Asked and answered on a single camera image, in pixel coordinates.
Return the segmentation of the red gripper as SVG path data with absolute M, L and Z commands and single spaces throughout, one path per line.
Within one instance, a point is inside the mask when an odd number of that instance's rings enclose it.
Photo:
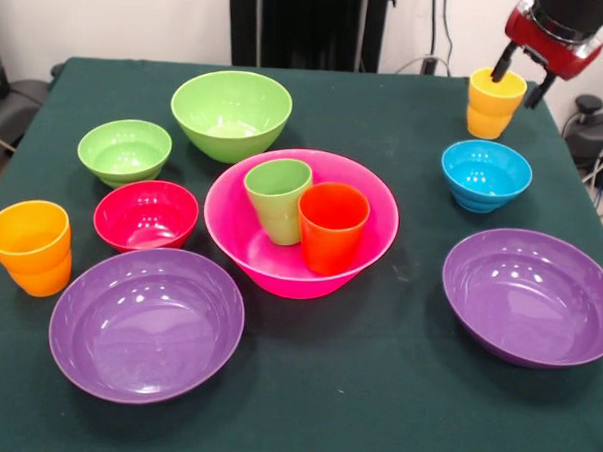
M 524 101 L 527 109 L 538 106 L 557 76 L 571 80 L 582 73 L 603 49 L 603 41 L 596 35 L 582 35 L 549 17 L 539 0 L 520 0 L 505 25 L 505 34 L 511 42 L 490 73 L 493 82 L 501 82 L 510 69 L 512 54 L 517 47 L 546 70 L 543 81 Z

